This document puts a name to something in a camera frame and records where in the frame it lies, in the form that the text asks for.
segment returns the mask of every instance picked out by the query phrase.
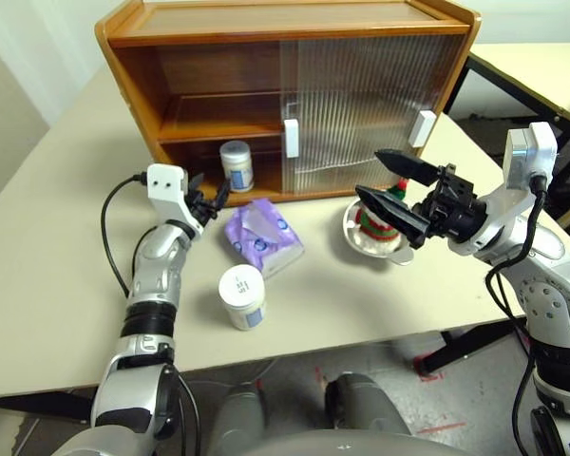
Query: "white plate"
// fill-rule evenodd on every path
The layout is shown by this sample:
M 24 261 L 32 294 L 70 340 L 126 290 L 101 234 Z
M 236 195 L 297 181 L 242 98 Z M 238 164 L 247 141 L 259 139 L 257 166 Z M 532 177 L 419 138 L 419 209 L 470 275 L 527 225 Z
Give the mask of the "white plate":
M 344 212 L 344 217 L 342 218 L 342 231 L 344 232 L 344 238 L 349 243 L 349 245 L 359 252 L 360 254 L 365 255 L 366 257 L 374 257 L 374 258 L 386 258 L 392 261 L 395 264 L 399 264 L 401 266 L 405 266 L 411 263 L 414 259 L 414 252 L 409 247 L 408 240 L 401 236 L 401 244 L 397 249 L 389 254 L 375 254 L 366 251 L 361 246 L 357 245 L 354 240 L 352 239 L 352 229 L 359 226 L 355 221 L 355 215 L 357 213 L 358 208 L 361 206 L 361 199 L 356 198 L 349 207 L 346 208 Z

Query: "white jar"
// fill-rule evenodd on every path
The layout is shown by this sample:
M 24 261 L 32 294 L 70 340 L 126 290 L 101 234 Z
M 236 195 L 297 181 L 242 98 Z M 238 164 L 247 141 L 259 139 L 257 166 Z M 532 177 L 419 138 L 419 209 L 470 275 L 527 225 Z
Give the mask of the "white jar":
M 251 166 L 251 150 L 245 141 L 225 142 L 219 148 L 221 164 L 233 192 L 248 192 L 254 187 L 254 170 Z
M 266 314 L 266 292 L 261 272 L 249 264 L 230 268 L 219 280 L 219 297 L 240 330 L 251 330 Z

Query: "desk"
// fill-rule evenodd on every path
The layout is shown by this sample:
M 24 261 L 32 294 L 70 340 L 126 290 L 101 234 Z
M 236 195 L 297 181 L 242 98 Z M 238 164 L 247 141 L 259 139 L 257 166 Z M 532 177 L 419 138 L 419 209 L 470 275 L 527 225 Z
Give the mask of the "desk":
M 479 194 L 501 171 L 447 116 L 424 157 L 455 162 Z M 101 243 L 108 191 L 149 164 L 140 133 L 107 70 L 29 154 L 0 195 L 0 395 L 97 384 L 124 318 Z M 408 201 L 427 189 L 411 183 Z M 220 307 L 220 275 L 240 262 L 225 242 L 224 210 L 189 252 L 175 330 L 182 371 L 391 339 L 502 319 L 483 284 L 487 267 L 433 239 L 407 267 L 368 259 L 342 238 L 351 198 L 283 203 L 306 253 L 267 281 L 267 319 L 250 332 Z M 543 214 L 541 221 L 570 237 Z M 125 276 L 135 242 L 155 222 L 143 187 L 110 207 L 108 233 Z M 514 304 L 515 314 L 521 310 Z
M 560 129 L 559 148 L 570 140 L 570 43 L 473 45 L 445 112 L 470 69 Z M 570 162 L 553 179 L 551 190 L 568 178 Z

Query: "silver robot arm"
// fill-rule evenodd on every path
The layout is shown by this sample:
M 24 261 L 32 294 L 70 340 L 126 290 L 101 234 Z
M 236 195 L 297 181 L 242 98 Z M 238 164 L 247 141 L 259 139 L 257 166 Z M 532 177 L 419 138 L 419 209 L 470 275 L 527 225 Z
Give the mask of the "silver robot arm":
M 179 425 L 181 398 L 173 365 L 174 322 L 180 304 L 186 252 L 227 197 L 215 200 L 188 182 L 177 166 L 152 164 L 148 197 L 161 224 L 142 239 L 116 352 L 107 365 L 91 411 L 91 428 L 72 437 L 54 456 L 149 456 Z
M 556 152 L 548 123 L 510 130 L 504 184 L 478 199 L 473 184 L 456 176 L 453 165 L 436 167 L 384 150 L 376 155 L 390 171 L 424 185 L 436 182 L 435 189 L 412 210 L 386 192 L 363 186 L 356 191 L 413 248 L 432 236 L 447 238 L 452 251 L 474 255 L 494 266 L 490 274 L 500 272 L 511 283 L 527 314 L 531 356 L 536 360 L 534 384 L 546 405 L 533 410 L 534 435 L 541 454 L 560 456 L 570 455 L 570 255 L 554 233 L 538 226 L 527 256 L 513 261 L 528 233 L 528 220 L 521 213 L 535 204 L 537 195 L 546 195 Z

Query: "purple tissue package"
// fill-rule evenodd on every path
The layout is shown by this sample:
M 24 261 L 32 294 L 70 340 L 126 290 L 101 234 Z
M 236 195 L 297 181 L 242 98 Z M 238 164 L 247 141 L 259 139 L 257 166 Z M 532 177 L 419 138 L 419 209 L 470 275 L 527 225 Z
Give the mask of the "purple tissue package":
M 237 208 L 225 232 L 235 250 L 264 277 L 272 276 L 304 253 L 300 239 L 268 199 L 254 199 Z

